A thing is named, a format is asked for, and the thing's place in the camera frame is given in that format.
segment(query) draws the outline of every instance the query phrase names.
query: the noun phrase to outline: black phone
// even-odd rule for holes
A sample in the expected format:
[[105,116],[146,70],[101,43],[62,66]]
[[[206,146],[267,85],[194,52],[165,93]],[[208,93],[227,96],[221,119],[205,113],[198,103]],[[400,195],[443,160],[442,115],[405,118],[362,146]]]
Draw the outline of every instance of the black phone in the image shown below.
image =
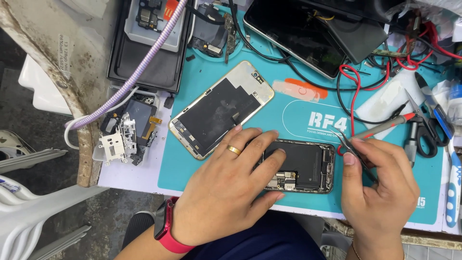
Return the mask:
[[346,59],[327,26],[297,2],[254,0],[244,24],[324,77],[335,78]]
[[265,190],[327,194],[334,184],[335,148],[331,144],[277,139],[263,152],[255,167],[276,149],[286,160]]

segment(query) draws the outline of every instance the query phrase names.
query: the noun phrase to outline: paper label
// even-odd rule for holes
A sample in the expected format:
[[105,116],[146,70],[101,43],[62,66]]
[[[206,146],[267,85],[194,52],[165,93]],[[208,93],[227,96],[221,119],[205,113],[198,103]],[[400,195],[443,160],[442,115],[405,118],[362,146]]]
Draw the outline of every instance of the paper label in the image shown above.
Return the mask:
[[15,193],[21,190],[21,187],[8,183],[2,179],[0,179],[0,186],[7,189],[11,193]]
[[69,36],[60,34],[59,36],[59,41],[58,41],[58,65],[59,69],[61,72],[64,74],[64,76],[67,79],[71,78],[71,72],[70,72],[70,61],[69,58],[71,56],[71,51],[70,51],[70,40]]

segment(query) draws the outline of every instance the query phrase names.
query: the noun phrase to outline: hand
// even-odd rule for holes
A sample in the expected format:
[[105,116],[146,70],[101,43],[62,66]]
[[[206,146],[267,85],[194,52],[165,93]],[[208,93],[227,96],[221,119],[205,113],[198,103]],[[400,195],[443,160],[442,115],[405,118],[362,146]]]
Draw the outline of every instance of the hand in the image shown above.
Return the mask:
[[[379,254],[389,249],[389,245],[399,248],[396,257],[402,259],[401,230],[420,195],[409,160],[401,147],[388,142],[353,139],[352,144],[364,155],[368,166],[377,168],[379,179],[377,186],[363,187],[359,159],[351,153],[343,155],[341,204],[355,231],[355,248],[361,248],[363,254]],[[389,254],[381,256],[394,259]]]
[[[243,130],[240,125],[226,134],[175,204],[171,233],[178,242],[197,246],[248,229],[283,198],[282,192],[267,192],[255,200],[286,159],[283,150],[252,171],[278,135],[274,130],[263,134],[260,128]],[[226,149],[228,145],[242,153],[238,156]]]

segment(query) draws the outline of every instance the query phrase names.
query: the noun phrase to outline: phone screen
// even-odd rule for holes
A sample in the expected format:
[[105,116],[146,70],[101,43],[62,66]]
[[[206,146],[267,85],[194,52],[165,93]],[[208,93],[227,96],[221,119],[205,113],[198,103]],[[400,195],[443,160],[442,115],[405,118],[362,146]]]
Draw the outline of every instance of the phone screen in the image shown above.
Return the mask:
[[318,19],[292,1],[254,0],[244,19],[257,30],[334,78],[345,53]]

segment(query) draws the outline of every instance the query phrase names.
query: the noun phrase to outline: smartwatch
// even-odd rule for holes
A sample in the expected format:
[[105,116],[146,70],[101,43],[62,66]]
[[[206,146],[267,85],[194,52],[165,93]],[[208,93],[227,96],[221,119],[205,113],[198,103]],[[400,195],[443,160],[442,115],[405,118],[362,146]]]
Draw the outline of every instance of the smartwatch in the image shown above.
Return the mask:
[[165,200],[157,209],[154,220],[154,239],[159,241],[170,252],[184,254],[194,247],[186,246],[176,241],[170,232],[173,220],[173,206],[177,200],[178,197],[171,197]]

